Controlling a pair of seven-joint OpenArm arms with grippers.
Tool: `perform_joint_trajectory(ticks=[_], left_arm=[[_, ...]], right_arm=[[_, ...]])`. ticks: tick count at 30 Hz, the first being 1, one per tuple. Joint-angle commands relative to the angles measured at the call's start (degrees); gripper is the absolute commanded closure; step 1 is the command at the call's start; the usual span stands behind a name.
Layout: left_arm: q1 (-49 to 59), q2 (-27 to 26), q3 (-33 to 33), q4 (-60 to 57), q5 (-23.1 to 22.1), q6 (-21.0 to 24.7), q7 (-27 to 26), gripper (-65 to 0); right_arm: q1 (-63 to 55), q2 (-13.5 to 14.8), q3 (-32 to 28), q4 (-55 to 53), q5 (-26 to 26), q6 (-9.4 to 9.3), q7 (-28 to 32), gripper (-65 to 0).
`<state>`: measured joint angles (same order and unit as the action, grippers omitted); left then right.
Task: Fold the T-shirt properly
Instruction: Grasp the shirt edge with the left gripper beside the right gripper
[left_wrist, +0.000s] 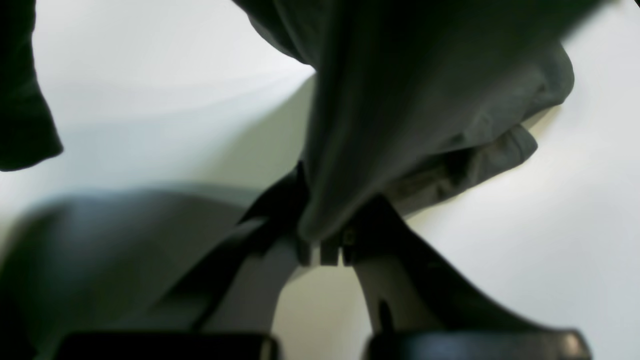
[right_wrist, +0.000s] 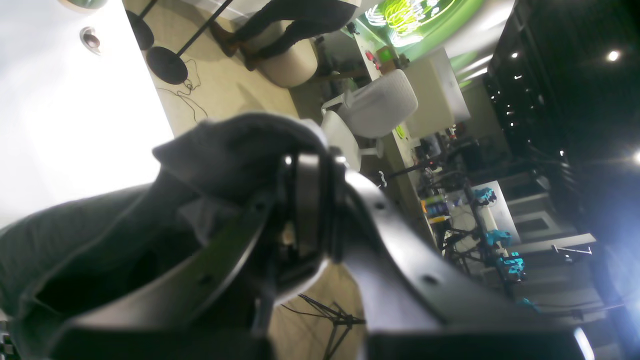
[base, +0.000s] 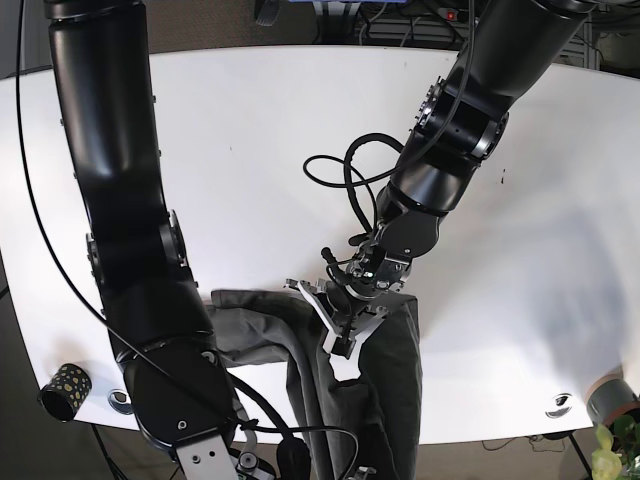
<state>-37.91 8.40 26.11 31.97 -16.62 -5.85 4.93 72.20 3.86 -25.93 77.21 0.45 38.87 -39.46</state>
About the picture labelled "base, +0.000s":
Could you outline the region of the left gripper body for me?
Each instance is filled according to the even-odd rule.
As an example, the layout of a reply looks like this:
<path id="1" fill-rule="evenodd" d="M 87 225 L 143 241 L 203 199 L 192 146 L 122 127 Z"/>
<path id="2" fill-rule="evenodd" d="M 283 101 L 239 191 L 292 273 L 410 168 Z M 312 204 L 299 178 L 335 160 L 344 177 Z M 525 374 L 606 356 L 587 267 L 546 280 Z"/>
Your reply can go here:
<path id="1" fill-rule="evenodd" d="M 325 279 L 314 283 L 288 279 L 285 286 L 299 292 L 324 325 L 323 350 L 348 359 L 356 337 L 376 329 L 389 314 L 382 297 L 402 290 L 412 260 L 380 248 L 360 248 L 354 257 L 342 261 L 328 248 L 321 256 L 326 262 Z"/>

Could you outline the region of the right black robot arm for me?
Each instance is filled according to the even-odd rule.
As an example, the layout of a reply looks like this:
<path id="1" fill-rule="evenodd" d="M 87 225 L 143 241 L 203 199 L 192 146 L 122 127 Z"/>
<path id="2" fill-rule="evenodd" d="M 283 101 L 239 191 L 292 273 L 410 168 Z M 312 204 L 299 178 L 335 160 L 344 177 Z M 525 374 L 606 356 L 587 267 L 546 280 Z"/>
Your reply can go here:
<path id="1" fill-rule="evenodd" d="M 169 213 L 140 1 L 49 1 L 62 121 L 87 212 L 88 257 L 133 414 L 176 455 L 229 445 L 241 423 L 232 380 Z"/>

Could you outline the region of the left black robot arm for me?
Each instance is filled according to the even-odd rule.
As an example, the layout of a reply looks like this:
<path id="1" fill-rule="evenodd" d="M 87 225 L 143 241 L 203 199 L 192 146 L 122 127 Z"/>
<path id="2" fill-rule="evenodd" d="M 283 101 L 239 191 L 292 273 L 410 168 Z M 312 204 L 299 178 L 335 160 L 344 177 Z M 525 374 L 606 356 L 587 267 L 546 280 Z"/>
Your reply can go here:
<path id="1" fill-rule="evenodd" d="M 355 254 L 341 261 L 324 249 L 328 280 L 294 283 L 326 328 L 326 352 L 350 357 L 357 336 L 386 317 L 379 298 L 402 289 L 413 261 L 436 246 L 442 221 L 500 142 L 510 108 L 594 8 L 592 1 L 518 0 L 471 9 L 467 39 L 449 74 L 430 87 L 408 139 L 370 133 L 347 149 L 339 188 L 362 228 L 351 239 Z M 366 214 L 357 189 L 372 182 L 353 160 L 370 143 L 391 147 L 398 160 L 381 174 L 384 187 L 371 194 Z"/>

